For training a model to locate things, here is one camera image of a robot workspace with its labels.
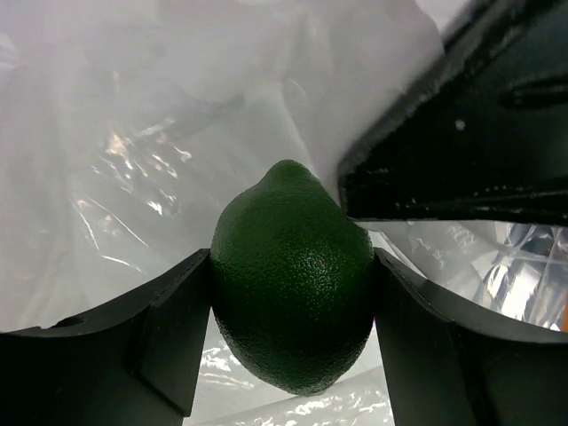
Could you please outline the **green fake lime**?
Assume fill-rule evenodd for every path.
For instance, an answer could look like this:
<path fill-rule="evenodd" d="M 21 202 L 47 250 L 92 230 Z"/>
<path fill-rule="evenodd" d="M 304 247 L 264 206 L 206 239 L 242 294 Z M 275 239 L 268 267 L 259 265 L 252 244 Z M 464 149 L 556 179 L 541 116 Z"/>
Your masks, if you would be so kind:
<path fill-rule="evenodd" d="M 374 321 L 373 244 L 302 164 L 277 162 L 227 205 L 209 264 L 220 332 L 257 378 L 310 396 L 363 351 Z"/>

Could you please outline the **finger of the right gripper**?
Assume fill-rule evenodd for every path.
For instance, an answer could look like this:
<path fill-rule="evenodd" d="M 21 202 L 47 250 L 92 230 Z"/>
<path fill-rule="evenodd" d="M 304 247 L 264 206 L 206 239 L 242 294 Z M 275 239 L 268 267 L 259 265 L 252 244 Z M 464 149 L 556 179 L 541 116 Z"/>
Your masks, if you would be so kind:
<path fill-rule="evenodd" d="M 358 222 L 567 221 L 567 4 L 473 1 L 338 167 Z"/>

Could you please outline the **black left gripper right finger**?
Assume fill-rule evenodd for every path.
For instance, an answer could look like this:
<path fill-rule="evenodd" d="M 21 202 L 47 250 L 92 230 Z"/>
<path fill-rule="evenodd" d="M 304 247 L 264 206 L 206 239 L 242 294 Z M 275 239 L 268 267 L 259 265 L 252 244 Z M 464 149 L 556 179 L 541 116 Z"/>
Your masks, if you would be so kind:
<path fill-rule="evenodd" d="M 565 425 L 567 335 L 508 318 L 375 252 L 375 324 L 397 425 Z"/>

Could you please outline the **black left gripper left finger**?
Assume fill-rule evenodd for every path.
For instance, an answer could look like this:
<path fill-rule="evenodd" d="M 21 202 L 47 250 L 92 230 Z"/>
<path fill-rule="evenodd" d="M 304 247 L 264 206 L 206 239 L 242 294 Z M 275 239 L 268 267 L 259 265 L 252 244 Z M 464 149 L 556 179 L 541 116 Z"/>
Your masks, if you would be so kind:
<path fill-rule="evenodd" d="M 2 334 L 2 424 L 181 424 L 208 325 L 208 255 L 53 327 Z"/>

